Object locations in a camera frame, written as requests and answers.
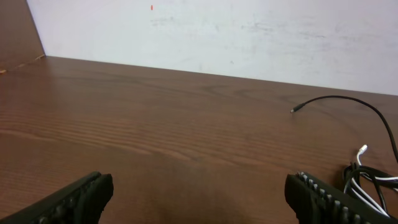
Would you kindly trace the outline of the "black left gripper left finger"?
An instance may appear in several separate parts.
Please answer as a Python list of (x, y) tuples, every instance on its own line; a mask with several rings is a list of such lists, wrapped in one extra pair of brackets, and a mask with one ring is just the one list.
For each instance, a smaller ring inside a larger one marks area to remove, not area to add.
[(1, 219), (1, 224), (98, 224), (114, 192), (111, 174), (92, 172)]

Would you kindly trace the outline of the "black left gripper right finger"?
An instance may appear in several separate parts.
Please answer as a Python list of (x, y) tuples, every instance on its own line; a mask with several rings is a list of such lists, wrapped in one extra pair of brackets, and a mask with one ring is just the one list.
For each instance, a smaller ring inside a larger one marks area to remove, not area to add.
[(300, 224), (397, 224), (306, 172), (287, 175), (284, 194)]

